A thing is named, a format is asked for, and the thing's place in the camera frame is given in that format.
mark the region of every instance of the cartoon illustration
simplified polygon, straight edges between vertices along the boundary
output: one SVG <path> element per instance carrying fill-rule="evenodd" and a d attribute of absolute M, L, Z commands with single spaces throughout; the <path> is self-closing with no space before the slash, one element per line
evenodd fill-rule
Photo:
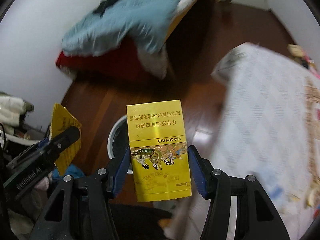
<path fill-rule="evenodd" d="M 175 159 L 182 159 L 180 155 L 181 152 L 186 153 L 185 143 L 132 150 L 131 154 L 136 157 L 137 162 L 140 163 L 143 168 L 149 169 L 149 165 L 145 163 L 146 159 L 149 159 L 156 170 L 162 170 L 162 162 L 166 165 L 174 165 Z"/>
<path fill-rule="evenodd" d="M 138 163 L 142 164 L 142 167 L 149 169 L 149 165 L 145 163 L 146 155 L 137 155 L 137 161 Z"/>
<path fill-rule="evenodd" d="M 308 131 L 309 148 L 309 172 L 312 175 L 312 182 L 308 190 L 307 204 L 317 208 L 320 204 L 320 177 L 316 161 L 316 140 L 320 139 L 320 123 L 316 105 L 320 104 L 320 91 L 314 86 L 311 79 L 307 78 L 306 89 L 306 127 Z"/>

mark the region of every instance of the blue gripper pad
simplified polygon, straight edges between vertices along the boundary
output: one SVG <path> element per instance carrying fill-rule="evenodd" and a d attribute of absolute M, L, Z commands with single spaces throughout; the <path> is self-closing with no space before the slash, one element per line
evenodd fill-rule
<path fill-rule="evenodd" d="M 196 183 L 199 194 L 204 199 L 207 199 L 209 195 L 208 184 L 211 180 L 210 171 L 207 170 L 202 158 L 200 157 L 196 147 L 190 145 L 188 147 L 189 167 L 192 172 L 192 177 Z"/>
<path fill-rule="evenodd" d="M 113 187 L 112 187 L 112 194 L 114 197 L 116 197 L 122 190 L 122 187 L 124 185 L 124 179 L 129 169 L 130 161 L 131 161 L 130 148 L 128 148 L 122 157 L 122 160 L 118 166 L 118 169 L 114 173 Z"/>

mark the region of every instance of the white patterned blanket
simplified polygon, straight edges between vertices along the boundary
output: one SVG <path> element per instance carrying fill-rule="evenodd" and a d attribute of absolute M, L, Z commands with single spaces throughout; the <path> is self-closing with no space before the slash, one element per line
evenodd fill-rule
<path fill-rule="evenodd" d="M 313 221 L 314 209 L 306 205 L 310 189 L 314 199 L 319 196 L 320 80 L 287 57 L 250 43 L 230 51 L 212 76 L 228 86 L 228 95 L 217 143 L 203 157 L 229 176 L 254 174 L 291 240 L 298 240 Z M 209 207 L 199 194 L 192 198 L 188 240 L 200 238 Z M 228 239 L 234 236 L 235 214 L 233 199 Z M 176 237 L 176 224 L 167 236 Z"/>

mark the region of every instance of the plush toy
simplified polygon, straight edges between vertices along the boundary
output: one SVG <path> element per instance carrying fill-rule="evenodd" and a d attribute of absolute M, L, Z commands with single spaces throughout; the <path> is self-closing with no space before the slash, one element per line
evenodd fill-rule
<path fill-rule="evenodd" d="M 288 45 L 288 50 L 293 56 L 294 61 L 305 67 L 306 69 L 312 69 L 317 72 L 315 62 L 309 58 L 305 50 L 299 45 Z"/>

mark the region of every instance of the wooden floor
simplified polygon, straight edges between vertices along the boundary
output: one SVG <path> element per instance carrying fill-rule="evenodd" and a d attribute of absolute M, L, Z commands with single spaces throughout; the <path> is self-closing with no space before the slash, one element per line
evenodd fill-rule
<path fill-rule="evenodd" d="M 285 56 L 293 43 L 271 12 L 234 4 L 222 9 L 199 0 L 167 41 L 174 82 L 127 84 L 100 76 L 76 80 L 63 100 L 82 123 L 82 147 L 73 163 L 86 174 L 108 163 L 108 135 L 126 114 L 126 105 L 173 99 L 181 99 L 188 145 L 194 144 L 202 155 L 210 153 L 226 95 L 210 73 L 230 49 L 247 41 Z M 116 202 L 136 204 L 131 175 Z"/>

